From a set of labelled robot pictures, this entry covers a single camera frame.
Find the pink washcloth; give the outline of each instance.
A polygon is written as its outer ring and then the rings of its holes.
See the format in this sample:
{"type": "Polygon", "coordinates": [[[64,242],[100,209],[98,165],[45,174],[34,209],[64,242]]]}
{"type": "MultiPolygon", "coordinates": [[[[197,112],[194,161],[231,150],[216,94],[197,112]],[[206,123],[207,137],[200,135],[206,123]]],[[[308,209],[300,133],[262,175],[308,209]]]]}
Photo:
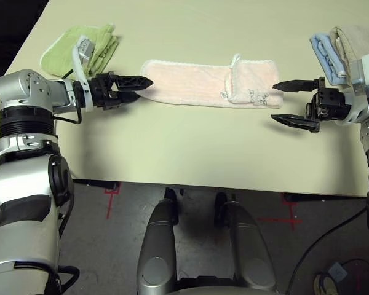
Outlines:
{"type": "Polygon", "coordinates": [[[237,54],[229,66],[195,65],[148,60],[141,75],[153,85],[137,93],[162,103],[222,108],[279,108],[282,92],[272,60],[241,60],[237,54]]]}

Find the table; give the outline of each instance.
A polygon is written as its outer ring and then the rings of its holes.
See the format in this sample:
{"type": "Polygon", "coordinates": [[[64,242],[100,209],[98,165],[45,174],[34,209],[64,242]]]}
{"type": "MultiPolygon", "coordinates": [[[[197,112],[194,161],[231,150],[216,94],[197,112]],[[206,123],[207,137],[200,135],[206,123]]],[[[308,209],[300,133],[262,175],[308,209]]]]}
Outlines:
{"type": "MultiPolygon", "coordinates": [[[[8,73],[39,66],[42,53],[74,25],[116,25],[120,44],[106,71],[139,74],[149,59],[228,65],[235,53],[272,59],[282,81],[323,71],[309,43],[337,24],[369,25],[369,0],[51,0],[8,73]]],[[[282,109],[172,106],[139,99],[116,111],[58,123],[62,154],[84,179],[365,195],[359,126],[321,124],[312,134],[271,114],[302,114],[310,93],[286,93],[282,109]]]]}

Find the black rubber cover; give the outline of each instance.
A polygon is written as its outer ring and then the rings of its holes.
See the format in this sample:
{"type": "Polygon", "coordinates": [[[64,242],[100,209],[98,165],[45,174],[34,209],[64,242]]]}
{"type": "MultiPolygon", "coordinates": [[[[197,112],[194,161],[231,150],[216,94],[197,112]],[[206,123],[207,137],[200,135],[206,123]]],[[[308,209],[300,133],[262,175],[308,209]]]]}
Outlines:
{"type": "Polygon", "coordinates": [[[0,226],[17,221],[43,221],[50,211],[50,196],[31,195],[0,206],[0,226]]]}
{"type": "Polygon", "coordinates": [[[0,110],[0,137],[17,133],[54,135],[52,113],[33,106],[11,106],[0,110]]]}

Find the dark background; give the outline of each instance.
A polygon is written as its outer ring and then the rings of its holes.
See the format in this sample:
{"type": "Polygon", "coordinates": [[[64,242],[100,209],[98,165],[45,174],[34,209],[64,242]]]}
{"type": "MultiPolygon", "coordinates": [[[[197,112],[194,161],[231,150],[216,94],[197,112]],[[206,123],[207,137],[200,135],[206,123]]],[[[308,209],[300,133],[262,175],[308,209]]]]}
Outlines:
{"type": "Polygon", "coordinates": [[[0,76],[26,40],[48,0],[0,0],[0,76]]]}

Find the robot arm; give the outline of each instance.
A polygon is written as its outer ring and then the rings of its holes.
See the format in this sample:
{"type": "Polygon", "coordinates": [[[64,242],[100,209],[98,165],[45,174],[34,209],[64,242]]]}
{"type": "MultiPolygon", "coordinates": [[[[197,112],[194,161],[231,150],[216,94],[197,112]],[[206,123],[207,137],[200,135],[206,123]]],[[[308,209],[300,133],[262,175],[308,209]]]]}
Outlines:
{"type": "Polygon", "coordinates": [[[108,73],[87,81],[87,87],[82,83],[50,81],[29,69],[0,77],[0,294],[62,294],[79,275],[75,267],[58,265],[74,187],[54,120],[80,123],[81,108],[90,110],[86,91],[92,108],[112,109],[136,100],[134,91],[153,82],[108,73]],[[118,91],[111,90],[114,83],[118,91]],[[78,120],[55,116],[66,112],[77,112],[78,120]],[[61,272],[73,278],[62,284],[61,272]]]}
{"type": "MultiPolygon", "coordinates": [[[[313,91],[310,103],[306,105],[306,116],[291,114],[272,115],[285,125],[317,133],[320,122],[335,120],[338,125],[360,123],[360,140],[369,166],[369,54],[351,64],[352,87],[343,89],[326,88],[325,78],[291,80],[278,83],[274,88],[285,92],[313,91]]],[[[367,194],[367,225],[369,228],[369,192],[367,194]]]]}

